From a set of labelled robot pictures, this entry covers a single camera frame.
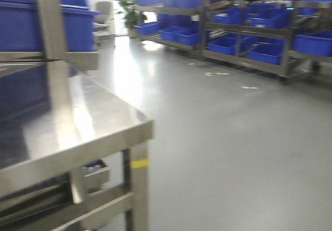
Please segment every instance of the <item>gray epoxy floor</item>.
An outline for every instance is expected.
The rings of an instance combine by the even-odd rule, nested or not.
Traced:
[[[156,120],[151,231],[332,230],[330,68],[285,87],[118,37],[90,74]],[[106,160],[119,183],[119,156]]]

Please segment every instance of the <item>lower shelf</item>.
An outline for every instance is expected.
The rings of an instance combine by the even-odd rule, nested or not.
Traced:
[[[238,57],[238,56],[232,56],[232,55],[227,55],[224,53],[218,53],[210,50],[204,50],[203,51],[203,56],[206,58],[211,58],[219,61],[225,61],[229,62],[232,64],[240,65],[240,66],[245,66],[249,67],[251,69],[257,69],[273,74],[281,74],[282,71],[282,66],[280,65],[275,65],[271,63],[266,63],[266,62],[261,62],[261,61],[256,61],[256,60],[251,60],[248,58],[244,57]]]
[[[301,53],[294,50],[288,51],[288,55],[294,58],[302,58],[310,61],[319,61],[319,62],[326,62],[332,63],[332,57],[324,57],[324,56],[317,56],[311,55],[309,53]]]
[[[152,42],[155,43],[160,43],[160,44],[164,44],[167,46],[171,46],[174,48],[178,48],[178,49],[183,49],[186,51],[195,51],[198,50],[200,48],[199,44],[190,46],[190,45],[185,45],[185,44],[181,44],[181,43],[176,43],[176,42],[170,42],[169,40],[164,40],[161,39],[160,34],[156,33],[156,34],[152,34],[152,35],[137,35],[138,38],[140,38],[141,40],[150,40]]]

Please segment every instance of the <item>metal shelving rack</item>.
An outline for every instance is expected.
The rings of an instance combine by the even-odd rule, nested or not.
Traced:
[[[280,84],[285,85],[287,80],[290,78],[289,75],[291,71],[302,65],[305,61],[311,61],[311,70],[307,73],[306,76],[314,75],[319,70],[319,62],[327,62],[331,63],[331,57],[321,57],[310,55],[306,53],[299,53],[292,50],[292,42],[293,42],[293,34],[294,28],[296,27],[298,19],[298,12],[299,8],[301,7],[316,7],[316,8],[323,8],[327,10],[327,14],[325,22],[328,23],[328,19],[331,19],[332,16],[332,2],[307,2],[307,1],[299,1],[299,0],[285,0],[285,1],[292,1],[294,10],[292,13],[292,23],[286,29],[270,29],[270,28],[257,28],[248,25],[233,25],[233,24],[222,24],[222,23],[215,23],[211,21],[209,18],[209,9],[207,5],[210,0],[204,0],[204,7],[202,11],[201,19],[202,21],[202,42],[201,42],[201,49],[199,57],[200,59],[204,58],[211,58],[215,60],[225,61],[245,67],[250,67],[253,69],[258,69],[261,71],[266,71],[269,73],[277,74]],[[246,1],[249,0],[236,0],[240,1],[240,7],[242,8],[242,17],[244,17],[244,11],[246,8]],[[237,38],[237,52],[235,56],[226,55],[223,53],[213,52],[205,49],[206,47],[206,38],[205,38],[205,30],[206,29],[223,29],[227,32],[238,33]],[[285,46],[284,52],[282,57],[282,62],[280,65],[269,64],[265,62],[260,62],[256,60],[251,60],[246,58],[245,56],[240,54],[240,42],[241,42],[241,34],[251,34],[256,36],[262,37],[272,37],[272,38],[283,38],[285,39]]]
[[[223,1],[219,3],[214,3],[209,5],[209,9],[217,9],[224,7],[229,4],[229,1]],[[164,7],[162,4],[151,5],[151,6],[139,6],[136,5],[135,9],[140,12],[155,12],[155,13],[167,13],[167,14],[174,14],[174,15],[185,15],[185,16],[201,16],[203,12],[203,7],[198,8],[174,8],[174,7]],[[185,51],[194,51],[197,52],[200,49],[200,44],[196,45],[185,45],[177,42],[170,42],[168,40],[163,40],[158,33],[154,33],[151,35],[137,35],[138,38],[141,40],[149,40],[155,43],[164,44],[170,47],[174,47],[177,49],[182,49]]]
[[[66,51],[62,14],[58,9],[59,0],[37,0],[36,4],[38,5],[44,52],[0,51],[0,76],[29,68],[25,63],[57,60],[59,57],[55,54],[59,54],[60,50],[63,53],[61,59],[71,63],[77,69],[81,71],[98,69],[98,52]]]
[[[332,17],[332,2],[311,2],[311,1],[296,1],[295,10],[298,11],[302,7],[313,7],[324,9],[326,12],[322,15],[324,23],[320,26],[321,30],[330,29],[330,20]],[[288,55],[297,59],[305,59],[311,62],[311,70],[315,74],[320,70],[320,63],[332,64],[332,57],[323,57],[312,55],[309,53],[301,53],[294,50],[289,50]]]
[[[240,7],[242,8],[242,17],[244,17],[244,12],[246,8],[246,1],[248,0],[236,0],[240,2]],[[250,67],[253,69],[258,69],[261,71],[269,72],[269,73],[274,73],[279,76],[280,81],[285,81],[287,75],[289,74],[289,68],[298,66],[298,64],[302,63],[302,59],[296,61],[296,62],[291,62],[288,56],[288,50],[290,48],[291,42],[288,41],[292,39],[293,35],[293,27],[294,25],[291,24],[290,27],[286,29],[270,29],[270,28],[257,28],[253,26],[248,26],[248,25],[234,25],[234,24],[222,24],[222,23],[215,23],[211,21],[211,17],[207,16],[208,11],[205,10],[203,13],[206,17],[206,21],[203,23],[202,26],[202,33],[205,31],[205,29],[223,29],[228,32],[234,32],[238,33],[238,38],[237,38],[237,51],[236,55],[226,55],[223,53],[218,53],[218,52],[213,52],[209,51],[205,48],[202,48],[200,50],[200,59],[204,58],[211,58],[211,59],[216,59],[220,61],[225,61],[229,63],[234,63],[237,65],[245,66],[245,67]],[[294,10],[293,12],[293,23],[296,20],[296,11]],[[285,47],[284,47],[284,56],[282,58],[282,63],[281,65],[275,65],[275,64],[270,64],[266,62],[260,62],[256,60],[251,60],[240,54],[240,43],[241,43],[241,35],[242,34],[251,34],[251,35],[256,35],[256,36],[263,36],[263,37],[272,37],[272,38],[283,38],[286,40]],[[202,34],[202,47],[206,46],[206,39],[204,38],[204,35]]]

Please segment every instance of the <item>stainless steel shelf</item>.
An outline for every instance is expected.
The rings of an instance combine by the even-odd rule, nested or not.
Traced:
[[[153,122],[149,118],[82,73],[75,77],[62,73],[65,62],[49,62],[44,66],[59,70],[59,76],[54,74],[50,81],[58,79],[61,82],[60,75],[66,75],[63,81],[69,85],[58,83],[54,88],[51,85],[50,96],[44,102],[8,115],[6,121],[1,122],[1,129],[8,135],[0,140],[7,146],[0,155],[0,198],[139,145],[153,136]],[[57,92],[59,95],[68,93],[69,102],[61,101],[60,104],[50,100]],[[85,121],[83,126],[74,121],[78,117],[77,109],[86,116],[82,119]],[[33,121],[32,126],[26,124],[30,121]],[[15,127],[6,128],[6,123],[15,123]]]
[[[317,55],[311,55],[309,53],[301,53],[294,50],[288,51],[289,56],[294,58],[300,58],[300,59],[306,59],[310,61],[318,61],[318,62],[325,62],[325,63],[331,63],[332,64],[332,57],[324,57],[324,56],[317,56]]]
[[[224,29],[226,31],[243,33],[243,34],[254,34],[264,37],[285,38],[287,35],[287,29],[257,28],[253,26],[224,24],[216,22],[207,22],[206,27],[212,29]]]
[[[187,15],[187,16],[195,16],[199,15],[202,11],[202,8],[173,8],[173,7],[163,7],[162,5],[154,5],[154,6],[135,6],[136,10],[139,11],[148,11],[155,13],[167,13],[174,15]]]
[[[275,65],[271,63],[251,60],[244,57],[237,57],[231,56],[224,53],[213,52],[210,50],[203,50],[203,56],[206,58],[211,58],[219,61],[225,61],[232,64],[250,67],[251,69],[262,70],[265,72],[273,73],[273,74],[280,74],[281,73],[281,66]]]
[[[42,52],[0,52],[0,63],[7,62],[42,62],[46,58]],[[80,71],[97,70],[99,52],[68,52],[66,61]]]
[[[171,46],[174,48],[178,48],[178,49],[183,49],[185,51],[195,51],[198,50],[200,45],[193,45],[193,46],[189,46],[189,45],[185,45],[185,44],[181,44],[181,43],[176,43],[176,42],[170,42],[169,40],[163,40],[160,38],[159,34],[154,34],[154,35],[137,35],[138,38],[140,38],[141,40],[150,40],[152,42],[155,43],[160,43],[160,44],[164,44],[167,46]]]
[[[313,1],[297,1],[295,7],[313,7],[313,8],[323,8],[330,9],[332,8],[332,2],[313,2]]]

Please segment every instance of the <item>metal frame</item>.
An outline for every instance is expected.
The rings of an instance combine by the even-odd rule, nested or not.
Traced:
[[[185,51],[195,51],[195,50],[198,50],[200,48],[199,44],[190,46],[190,45],[185,45],[185,44],[171,42],[169,40],[161,39],[160,34],[158,34],[158,33],[155,33],[155,34],[152,34],[152,35],[140,35],[140,34],[138,34],[137,37],[140,38],[142,41],[143,40],[149,40],[151,42],[164,44],[164,45],[171,46],[171,47],[178,48],[178,49],[182,49],[182,50],[185,50]]]
[[[153,137],[152,120],[80,74],[77,79],[83,85],[80,90],[85,94],[82,98],[86,100],[86,103],[78,103],[82,104],[80,107],[83,105],[91,107],[90,116],[94,125],[98,121],[104,121],[100,117],[108,114],[110,107],[122,109],[109,115],[110,118],[117,118],[117,123],[121,124],[119,127],[109,126],[105,129],[102,125],[102,129],[98,130],[95,126],[94,132],[99,133],[96,137],[92,140],[80,140],[72,112],[74,108],[72,101],[78,96],[77,92],[70,93],[70,90],[73,87],[77,88],[79,84],[75,82],[77,80],[72,80],[70,67],[64,61],[49,62],[46,66],[51,110],[47,114],[43,112],[43,117],[38,123],[42,126],[54,125],[51,128],[52,133],[47,132],[46,135],[55,139],[48,141],[50,147],[43,150],[40,155],[38,153],[40,148],[36,147],[36,157],[29,156],[22,162],[0,169],[0,198],[68,172],[70,174],[69,191],[64,191],[63,187],[50,188],[52,194],[46,189],[47,192],[36,192],[7,202],[7,205],[17,208],[17,212],[9,212],[3,216],[0,211],[0,220],[6,221],[1,222],[0,229],[3,231],[49,231],[70,228],[70,230],[82,231],[98,228],[107,224],[115,215],[125,213],[127,231],[148,231],[146,142]],[[96,106],[96,102],[102,102],[108,106],[100,109]],[[114,188],[102,190],[99,188],[94,190],[94,193],[89,192],[90,189],[108,181],[108,168],[103,167],[86,176],[82,172],[83,165],[117,152],[123,154],[123,184]],[[31,202],[34,197],[40,199],[41,196],[43,196],[42,200],[20,205],[29,200]],[[29,213],[50,208],[52,209],[47,214],[41,212],[35,214],[33,218],[25,218]]]
[[[2,62],[20,61],[53,61],[65,60],[81,71],[98,69],[98,52],[67,52],[63,29],[63,19],[59,0],[37,0],[37,9],[41,32],[44,41],[44,52],[11,52],[0,51],[0,67]]]
[[[201,31],[201,48],[203,50],[200,50],[200,59],[203,60],[204,57],[212,58],[216,60],[226,61],[229,63],[234,63],[241,66],[250,67],[253,69],[258,69],[270,73],[275,73],[278,75],[280,84],[284,85],[286,81],[289,79],[289,75],[292,72],[292,70],[299,65],[303,64],[306,60],[314,61],[312,63],[312,69],[309,74],[315,74],[316,71],[319,70],[319,65],[317,62],[332,62],[332,58],[330,57],[319,57],[319,56],[313,56],[309,54],[303,54],[298,53],[293,50],[291,50],[292,47],[292,40],[293,40],[293,34],[294,34],[294,27],[297,24],[298,20],[298,8],[300,7],[319,7],[328,9],[328,16],[326,19],[330,19],[329,16],[332,16],[332,2],[306,2],[306,1],[296,1],[296,0],[290,0],[293,2],[294,11],[292,15],[292,23],[291,25],[286,29],[269,29],[269,28],[256,28],[252,26],[247,25],[233,25],[233,24],[222,24],[222,23],[215,23],[211,22],[209,18],[207,18],[209,8],[208,3],[210,0],[204,0],[204,7],[202,12],[202,19],[206,20],[205,22],[202,22],[202,31]],[[244,14],[244,9],[246,7],[246,4],[244,3],[247,0],[237,0],[240,1],[240,7],[242,8],[242,16]],[[212,52],[209,50],[206,50],[206,41],[205,41],[205,35],[204,31],[205,29],[223,29],[228,32],[235,32],[239,33],[237,38],[237,50],[235,56],[225,55],[222,53]],[[284,54],[282,57],[281,65],[274,65],[274,64],[268,64],[264,62],[259,62],[251,59],[247,59],[240,56],[240,42],[241,42],[241,34],[252,34],[257,36],[263,36],[263,37],[274,37],[274,38],[283,38],[285,39],[285,46],[284,46]],[[296,61],[291,60],[291,57],[297,58]]]

